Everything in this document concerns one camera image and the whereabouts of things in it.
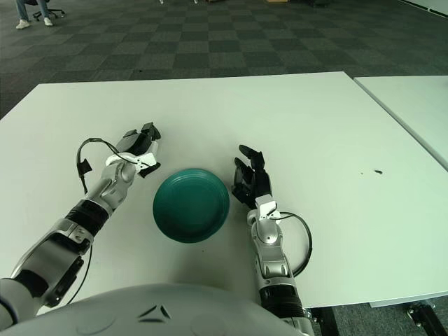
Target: white robot shell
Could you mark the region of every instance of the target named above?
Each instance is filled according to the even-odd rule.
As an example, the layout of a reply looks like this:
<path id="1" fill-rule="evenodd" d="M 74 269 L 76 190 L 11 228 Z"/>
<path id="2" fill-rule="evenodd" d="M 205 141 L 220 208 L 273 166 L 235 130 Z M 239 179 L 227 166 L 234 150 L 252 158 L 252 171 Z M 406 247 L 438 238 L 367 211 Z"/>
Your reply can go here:
<path id="1" fill-rule="evenodd" d="M 16 335 L 294 336 L 297 331 L 224 290 L 160 284 L 89 297 L 1 334 Z"/>

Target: floor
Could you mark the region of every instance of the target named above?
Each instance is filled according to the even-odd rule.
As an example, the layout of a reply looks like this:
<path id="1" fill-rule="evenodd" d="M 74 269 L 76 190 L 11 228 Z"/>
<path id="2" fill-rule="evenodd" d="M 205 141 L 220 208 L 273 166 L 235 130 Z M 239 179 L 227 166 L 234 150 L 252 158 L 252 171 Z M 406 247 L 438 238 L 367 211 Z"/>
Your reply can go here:
<path id="1" fill-rule="evenodd" d="M 448 75 L 448 20 L 396 0 L 336 0 L 327 8 L 297 0 L 50 5 L 67 12 L 55 27 L 33 22 L 16 31 L 13 0 L 0 0 L 0 118 L 39 83 L 320 71 Z M 435 303 L 448 326 L 448 299 Z M 355 304 L 334 312 L 341 335 L 425 335 L 402 307 Z"/>

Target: teal plate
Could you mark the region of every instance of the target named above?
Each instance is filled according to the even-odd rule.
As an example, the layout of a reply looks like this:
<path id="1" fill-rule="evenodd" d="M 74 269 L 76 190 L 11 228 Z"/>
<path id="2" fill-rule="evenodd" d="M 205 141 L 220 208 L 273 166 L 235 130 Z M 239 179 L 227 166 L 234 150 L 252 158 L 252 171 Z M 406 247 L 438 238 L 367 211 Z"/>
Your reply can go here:
<path id="1" fill-rule="evenodd" d="M 209 238 L 224 224 L 229 193 L 210 171 L 187 169 L 167 178 L 155 194 L 154 219 L 166 236 L 181 243 Z"/>

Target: white table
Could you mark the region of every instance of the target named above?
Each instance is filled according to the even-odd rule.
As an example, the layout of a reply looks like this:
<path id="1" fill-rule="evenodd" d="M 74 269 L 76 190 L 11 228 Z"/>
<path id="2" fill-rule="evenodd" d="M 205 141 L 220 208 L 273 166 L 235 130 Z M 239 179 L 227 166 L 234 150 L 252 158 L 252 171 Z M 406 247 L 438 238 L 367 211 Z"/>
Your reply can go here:
<path id="1" fill-rule="evenodd" d="M 355 81 L 448 170 L 448 76 Z"/>
<path id="2" fill-rule="evenodd" d="M 311 226 L 313 256 L 297 278 L 304 306 L 448 291 L 448 174 L 344 73 L 39 85 L 0 122 L 0 274 L 82 197 L 81 141 L 117 142 L 149 121 L 162 166 L 135 181 L 97 235 L 78 299 L 160 282 L 255 299 L 248 209 L 233 196 L 224 226 L 198 244 L 166 238 L 152 215 L 158 186 L 181 169 L 208 169 L 230 188 L 239 144 L 263 151 L 280 210 Z M 91 186 L 110 153 L 83 153 Z M 296 266 L 305 233 L 293 220 L 283 231 Z"/>

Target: black cable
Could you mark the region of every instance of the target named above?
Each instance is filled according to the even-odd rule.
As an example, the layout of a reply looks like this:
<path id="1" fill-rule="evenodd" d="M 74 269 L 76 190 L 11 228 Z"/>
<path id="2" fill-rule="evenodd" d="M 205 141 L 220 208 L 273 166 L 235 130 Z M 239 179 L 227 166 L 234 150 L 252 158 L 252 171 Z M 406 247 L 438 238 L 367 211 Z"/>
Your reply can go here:
<path id="1" fill-rule="evenodd" d="M 128 160 L 128 159 L 124 158 L 123 156 L 120 155 L 120 153 L 118 152 L 118 149 L 112 143 L 109 143 L 109 142 L 107 142 L 107 141 L 105 141 L 105 140 L 103 140 L 101 138 L 89 138 L 87 140 L 84 140 L 83 143 L 81 144 L 81 146 L 79 146 L 79 148 L 78 148 L 78 152 L 76 153 L 76 167 L 77 168 L 79 168 L 80 165 L 81 165 L 81 151 L 82 151 L 83 147 L 85 145 L 89 144 L 89 143 L 92 143 L 92 142 L 100 142 L 100 143 L 105 144 L 115 155 L 117 155 L 123 161 L 132 163 L 133 165 L 141 163 L 143 165 L 146 165 L 147 167 L 150 167 L 145 162 L 131 161 L 131 160 Z M 87 186 L 85 184 L 85 177 L 84 177 L 85 172 L 79 172 L 79 170 L 78 170 L 78 173 L 79 173 L 79 179 L 81 180 L 81 183 L 83 184 L 84 194 L 87 194 L 88 189 L 87 189 Z M 89 269 L 90 269 L 90 263 L 92 261 L 92 253 L 93 253 L 93 245 L 90 246 L 89 261 L 87 263 L 87 269 L 85 270 L 83 280 L 81 281 L 81 283 L 80 283 L 76 293 L 73 295 L 73 297 L 70 299 L 70 301 L 67 302 L 66 305 L 69 305 L 74 300 L 74 298 L 77 296 L 77 294 L 79 293 L 79 291 L 83 287 L 84 281 L 87 278 L 87 274 L 88 274 Z"/>
<path id="2" fill-rule="evenodd" d="M 79 285 L 78 290 L 76 291 L 76 293 L 74 293 L 73 296 L 71 297 L 71 299 L 66 303 L 66 306 L 71 304 L 71 302 L 74 300 L 74 298 L 77 296 L 77 294 L 79 293 L 79 291 L 83 287 L 85 278 L 87 278 L 87 274 L 89 272 L 90 262 L 92 261 L 92 253 L 93 253 L 93 245 L 90 245 L 89 261 L 87 262 L 87 269 L 85 270 L 83 280 L 81 281 L 81 284 Z"/>
<path id="3" fill-rule="evenodd" d="M 300 264 L 299 267 L 297 267 L 296 269 L 293 270 L 293 275 L 294 275 L 294 277 L 296 277 L 297 275 L 299 275 L 300 273 L 303 272 L 303 270 L 305 269 L 305 267 L 309 263 L 309 259 L 311 258 L 311 253 L 313 251 L 313 237 L 311 235 L 311 230 L 309 229 L 309 226 L 308 226 L 307 222 L 305 222 L 305 219 L 303 219 L 299 215 L 296 215 L 295 213 L 292 213 L 292 212 L 282 211 L 282 212 L 280 212 L 280 214 L 281 215 L 286 215 L 286 216 L 280 217 L 280 218 L 271 218 L 271 219 L 273 221 L 276 221 L 278 219 L 287 219 L 287 218 L 290 218 L 290 217 L 295 217 L 296 219 L 298 219 L 301 222 L 301 224 L 303 225 L 303 227 L 307 231 L 308 252 L 307 252 L 307 254 L 305 256 L 305 259 L 303 260 L 302 264 Z"/>
<path id="4" fill-rule="evenodd" d="M 87 144 L 89 144 L 91 142 L 100 142 L 100 143 L 105 144 L 112 151 L 112 153 L 117 155 L 123 161 L 132 163 L 133 165 L 137 165 L 137 164 L 141 163 L 141 164 L 143 164 L 143 165 L 145 165 L 147 167 L 150 167 L 150 165 L 146 164 L 145 162 L 137 162 L 137 161 L 132 161 L 132 160 L 128 160 L 128 159 L 124 158 L 123 156 L 120 155 L 120 153 L 118 152 L 118 149 L 110 142 L 107 142 L 107 141 L 105 141 L 105 140 L 103 140 L 101 138 L 89 138 L 87 140 L 84 140 L 84 142 L 78 148 L 78 152 L 76 153 L 76 167 L 77 168 L 80 167 L 80 165 L 81 165 L 81 150 L 83 149 L 83 147 L 85 145 L 87 145 Z M 83 185 L 84 194 L 87 194 L 88 189 L 87 189 L 87 186 L 85 184 L 85 177 L 84 177 L 85 173 L 79 172 L 79 170 L 78 170 L 78 173 L 79 173 L 79 179 L 81 180 L 81 183 Z"/>

